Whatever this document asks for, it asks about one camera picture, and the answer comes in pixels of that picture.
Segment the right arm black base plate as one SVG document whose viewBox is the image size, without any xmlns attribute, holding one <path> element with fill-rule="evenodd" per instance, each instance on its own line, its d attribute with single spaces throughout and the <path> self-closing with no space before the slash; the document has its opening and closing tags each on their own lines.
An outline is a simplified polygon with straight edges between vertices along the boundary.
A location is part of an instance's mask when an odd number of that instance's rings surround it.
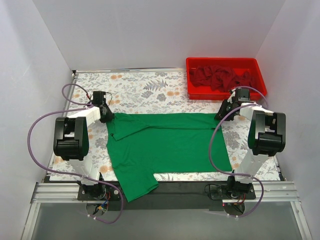
<svg viewBox="0 0 320 240">
<path fill-rule="evenodd" d="M 256 194 L 254 187 L 251 186 L 247 193 L 236 192 L 227 190 L 227 186 L 225 184 L 213 184 L 209 183 L 204 187 L 205 194 L 211 200 L 254 200 L 256 199 Z"/>
</svg>

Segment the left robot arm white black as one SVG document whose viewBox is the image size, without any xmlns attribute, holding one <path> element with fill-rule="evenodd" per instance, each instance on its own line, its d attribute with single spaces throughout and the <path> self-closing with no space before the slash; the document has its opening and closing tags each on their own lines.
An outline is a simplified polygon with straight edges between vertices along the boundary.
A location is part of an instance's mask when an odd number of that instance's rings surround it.
<svg viewBox="0 0 320 240">
<path fill-rule="evenodd" d="M 99 183 L 101 174 L 87 158 L 89 153 L 88 127 L 101 122 L 110 122 L 115 117 L 110 110 L 105 91 L 94 91 L 90 103 L 92 107 L 81 110 L 68 117 L 58 117 L 55 120 L 53 152 L 67 161 L 80 175 L 80 184 L 89 188 L 89 194 L 95 200 L 106 196 L 106 187 Z"/>
</svg>

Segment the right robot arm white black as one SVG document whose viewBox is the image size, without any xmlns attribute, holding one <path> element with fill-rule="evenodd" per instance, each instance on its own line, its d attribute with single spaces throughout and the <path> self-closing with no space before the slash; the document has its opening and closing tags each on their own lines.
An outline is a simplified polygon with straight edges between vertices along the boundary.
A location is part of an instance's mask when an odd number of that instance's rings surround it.
<svg viewBox="0 0 320 240">
<path fill-rule="evenodd" d="M 223 100 L 214 117 L 217 121 L 232 121 L 239 115 L 250 121 L 248 151 L 239 167 L 227 178 L 226 192 L 232 199 L 248 194 L 253 177 L 261 166 L 267 159 L 282 152 L 286 145 L 286 115 L 251 101 L 250 90 L 258 92 L 249 86 L 232 89 L 230 97 Z"/>
</svg>

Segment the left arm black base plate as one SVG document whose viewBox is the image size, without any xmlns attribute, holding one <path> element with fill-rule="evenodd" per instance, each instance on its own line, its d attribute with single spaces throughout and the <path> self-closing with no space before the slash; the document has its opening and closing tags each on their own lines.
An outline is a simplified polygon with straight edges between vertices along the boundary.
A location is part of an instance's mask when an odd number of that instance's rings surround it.
<svg viewBox="0 0 320 240">
<path fill-rule="evenodd" d="M 79 201 L 119 201 L 120 191 L 105 184 L 81 185 L 79 187 L 77 199 Z"/>
</svg>

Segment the green t shirt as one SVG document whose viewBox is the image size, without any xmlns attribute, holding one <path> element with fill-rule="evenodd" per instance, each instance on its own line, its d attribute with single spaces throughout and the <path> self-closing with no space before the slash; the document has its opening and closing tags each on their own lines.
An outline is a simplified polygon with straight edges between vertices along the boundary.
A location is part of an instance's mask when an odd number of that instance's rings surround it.
<svg viewBox="0 0 320 240">
<path fill-rule="evenodd" d="M 232 171 L 213 113 L 115 113 L 107 151 L 128 202 L 158 187 L 155 174 Z"/>
</svg>

